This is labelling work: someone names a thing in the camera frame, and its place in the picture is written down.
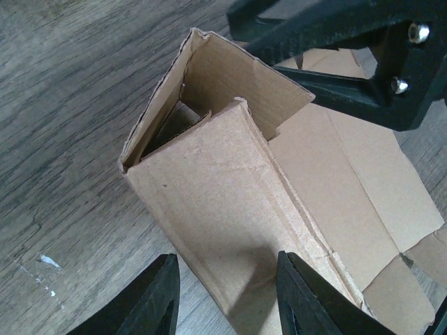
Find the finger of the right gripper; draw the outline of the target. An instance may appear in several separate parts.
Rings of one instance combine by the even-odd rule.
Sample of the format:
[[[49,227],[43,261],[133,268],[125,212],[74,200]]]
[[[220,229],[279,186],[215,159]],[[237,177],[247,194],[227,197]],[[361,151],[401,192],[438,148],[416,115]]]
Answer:
[[[233,39],[246,42],[245,50],[270,66],[387,25],[380,1],[320,1],[288,19],[259,16],[276,3],[236,1],[227,11]]]

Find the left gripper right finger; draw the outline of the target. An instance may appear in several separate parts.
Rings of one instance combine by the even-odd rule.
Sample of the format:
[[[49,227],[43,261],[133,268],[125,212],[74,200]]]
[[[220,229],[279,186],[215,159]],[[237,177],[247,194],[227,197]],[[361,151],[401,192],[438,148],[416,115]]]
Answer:
[[[295,253],[277,258],[277,301],[283,334],[392,334],[361,311]]]

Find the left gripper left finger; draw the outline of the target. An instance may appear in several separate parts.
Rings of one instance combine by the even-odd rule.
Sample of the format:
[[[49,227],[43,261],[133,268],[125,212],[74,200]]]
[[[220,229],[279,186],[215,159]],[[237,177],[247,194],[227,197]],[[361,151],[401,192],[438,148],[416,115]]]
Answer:
[[[160,255],[70,334],[174,334],[179,311],[177,256]]]

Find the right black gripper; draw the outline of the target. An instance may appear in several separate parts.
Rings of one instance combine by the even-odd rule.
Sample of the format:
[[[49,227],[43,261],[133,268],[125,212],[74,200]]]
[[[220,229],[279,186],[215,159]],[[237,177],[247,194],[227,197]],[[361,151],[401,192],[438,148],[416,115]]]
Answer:
[[[388,28],[372,79],[276,66],[313,103],[395,131],[419,127],[446,88],[446,2],[375,1]]]

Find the cardboard box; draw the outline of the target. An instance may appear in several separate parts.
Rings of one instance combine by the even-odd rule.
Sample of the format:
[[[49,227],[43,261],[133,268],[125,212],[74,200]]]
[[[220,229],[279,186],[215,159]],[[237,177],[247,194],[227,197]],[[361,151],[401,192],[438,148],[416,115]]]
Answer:
[[[238,334],[279,334],[293,252],[396,334],[435,310],[405,262],[446,284],[446,229],[394,133],[192,29],[119,169]]]

